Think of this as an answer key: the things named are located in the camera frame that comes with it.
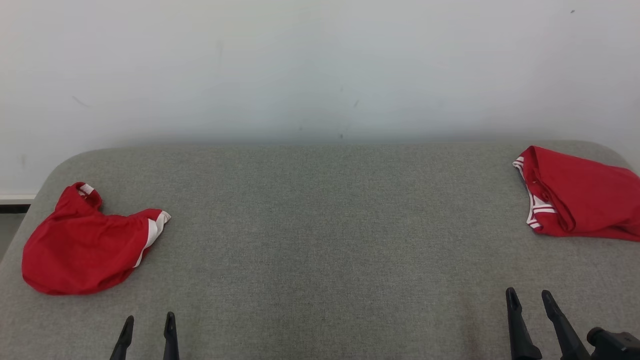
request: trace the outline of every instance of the white stripe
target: white stripe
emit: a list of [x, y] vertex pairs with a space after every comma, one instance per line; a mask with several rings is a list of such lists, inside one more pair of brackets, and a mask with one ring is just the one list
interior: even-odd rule
[[541, 198], [533, 195], [533, 208], [537, 209], [537, 208], [553, 208], [553, 204], [551, 204], [550, 202], [546, 202], [544, 200], [542, 200]]
[[533, 213], [537, 214], [537, 213], [552, 213], [555, 214], [557, 213], [556, 210], [554, 209], [533, 209]]

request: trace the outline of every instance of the white trim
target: white trim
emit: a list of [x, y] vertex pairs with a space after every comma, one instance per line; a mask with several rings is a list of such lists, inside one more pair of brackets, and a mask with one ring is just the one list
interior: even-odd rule
[[[519, 157], [516, 161], [511, 163], [513, 167], [517, 168], [520, 172], [520, 176], [522, 179], [526, 181], [524, 178], [524, 157]], [[535, 214], [537, 213], [557, 213], [553, 204], [542, 200], [541, 198], [533, 195], [529, 191], [529, 187], [525, 183], [525, 188], [527, 188], [527, 193], [529, 194], [529, 216], [527, 217], [527, 225], [531, 226], [532, 229], [537, 229], [542, 226], [541, 223], [536, 219]]]
[[557, 211], [555, 209], [545, 208], [545, 209], [533, 209], [533, 213], [534, 214], [537, 214], [537, 213], [552, 213], [552, 214], [555, 214], [555, 213], [557, 213]]
[[35, 197], [34, 193], [0, 195], [0, 205], [31, 205]]
[[158, 236], [160, 236], [160, 233], [164, 229], [164, 225], [167, 221], [169, 221], [169, 219], [171, 219], [171, 215], [169, 215], [166, 211], [161, 212], [160, 215], [158, 215], [158, 219], [156, 221], [147, 219], [149, 221], [147, 243], [145, 244], [145, 247], [142, 248], [142, 251], [140, 251], [140, 256], [138, 257], [136, 265], [133, 266], [134, 268], [137, 268], [140, 265], [140, 262], [142, 261], [142, 254], [144, 253], [145, 249], [154, 244], [154, 242], [156, 241]]
[[89, 184], [84, 184], [80, 186], [80, 190], [82, 190], [85, 194], [91, 194], [95, 189], [92, 188]]

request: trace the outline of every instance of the gray padded bench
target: gray padded bench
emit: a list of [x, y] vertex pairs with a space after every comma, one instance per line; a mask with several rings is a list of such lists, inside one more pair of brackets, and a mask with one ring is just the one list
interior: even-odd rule
[[[0, 264], [0, 359], [161, 359], [167, 311], [189, 359], [509, 359], [505, 289], [533, 342], [561, 356], [540, 297], [582, 337], [640, 336], [640, 243], [539, 236], [511, 162], [530, 143], [142, 147], [87, 152], [49, 176]], [[588, 142], [536, 142], [627, 167]], [[52, 297], [22, 247], [62, 190], [103, 212], [172, 215], [124, 283]]]

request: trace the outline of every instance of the folded red shorts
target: folded red shorts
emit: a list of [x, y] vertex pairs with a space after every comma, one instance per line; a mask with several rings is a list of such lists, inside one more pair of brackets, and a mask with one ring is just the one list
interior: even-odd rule
[[535, 232], [640, 241], [640, 177], [631, 170], [537, 146], [513, 166], [529, 192]]
[[22, 278], [49, 295], [97, 293], [120, 284], [149, 251], [171, 216], [146, 209], [104, 215], [102, 198], [85, 183], [67, 187], [22, 252]]

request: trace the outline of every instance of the baseboard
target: baseboard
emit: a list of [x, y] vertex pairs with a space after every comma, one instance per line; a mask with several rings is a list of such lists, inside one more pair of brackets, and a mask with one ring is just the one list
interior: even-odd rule
[[30, 205], [36, 194], [0, 195], [0, 205]]

